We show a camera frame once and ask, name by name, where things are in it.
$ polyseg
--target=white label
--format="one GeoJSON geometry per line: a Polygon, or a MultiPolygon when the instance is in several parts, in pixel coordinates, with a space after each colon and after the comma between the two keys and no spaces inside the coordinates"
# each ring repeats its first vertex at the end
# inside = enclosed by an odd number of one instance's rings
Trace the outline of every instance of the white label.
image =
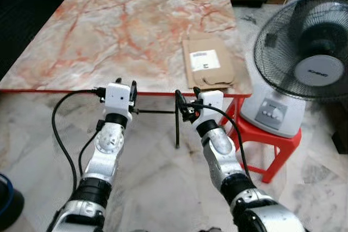
{"type": "Polygon", "coordinates": [[[190,53],[191,69],[193,72],[220,68],[220,63],[215,50],[190,53]]]}

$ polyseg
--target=table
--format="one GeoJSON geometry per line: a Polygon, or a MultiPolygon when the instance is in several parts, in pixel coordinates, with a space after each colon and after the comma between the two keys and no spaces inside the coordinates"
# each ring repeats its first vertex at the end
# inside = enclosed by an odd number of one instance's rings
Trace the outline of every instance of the table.
{"type": "Polygon", "coordinates": [[[182,38],[210,32],[233,53],[240,79],[226,97],[252,87],[230,0],[64,0],[0,82],[7,92],[66,92],[122,77],[139,94],[188,89],[182,38]]]}

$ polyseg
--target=electric fan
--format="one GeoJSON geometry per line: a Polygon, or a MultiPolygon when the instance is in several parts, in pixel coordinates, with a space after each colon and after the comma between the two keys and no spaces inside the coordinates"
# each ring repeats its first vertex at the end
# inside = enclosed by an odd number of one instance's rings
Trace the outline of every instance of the electric fan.
{"type": "Polygon", "coordinates": [[[348,96],[348,0],[288,3],[259,33],[254,61],[275,90],[255,86],[241,116],[278,136],[295,136],[304,100],[348,96]]]}

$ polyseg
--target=fan logo text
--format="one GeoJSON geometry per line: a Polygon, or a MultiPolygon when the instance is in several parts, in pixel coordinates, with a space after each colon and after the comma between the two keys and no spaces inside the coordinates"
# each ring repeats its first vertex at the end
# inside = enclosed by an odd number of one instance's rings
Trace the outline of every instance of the fan logo text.
{"type": "Polygon", "coordinates": [[[315,74],[317,74],[317,75],[319,75],[319,76],[324,76],[324,77],[327,77],[327,76],[328,76],[328,75],[325,74],[325,73],[316,72],[316,71],[313,71],[313,70],[311,70],[311,69],[309,69],[308,71],[309,71],[310,73],[315,73],[315,74]]]}

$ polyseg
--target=tile floor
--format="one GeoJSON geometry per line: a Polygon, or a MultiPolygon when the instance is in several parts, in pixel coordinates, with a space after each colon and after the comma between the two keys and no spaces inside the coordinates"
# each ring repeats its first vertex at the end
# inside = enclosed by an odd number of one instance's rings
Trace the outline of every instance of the tile floor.
{"type": "MultiPolygon", "coordinates": [[[[248,69],[260,27],[279,6],[235,8],[248,69]]],[[[71,190],[71,172],[52,135],[51,113],[61,95],[0,95],[0,171],[26,199],[24,211],[8,232],[45,231],[71,190]]],[[[173,108],[171,98],[139,97],[142,109],[173,108]]],[[[74,158],[101,116],[96,98],[81,95],[65,103],[58,128],[74,158]]],[[[348,232],[348,156],[331,141],[332,126],[319,104],[308,103],[299,148],[271,184],[256,185],[298,215],[312,232],[348,232]]],[[[198,135],[181,123],[181,148],[174,149],[173,115],[138,115],[127,128],[127,141],[107,207],[106,232],[196,232],[212,226],[237,231],[223,197],[211,184],[198,135]]],[[[84,164],[92,147],[86,152],[84,164]]],[[[246,144],[247,161],[262,167],[272,149],[246,144]]]]}

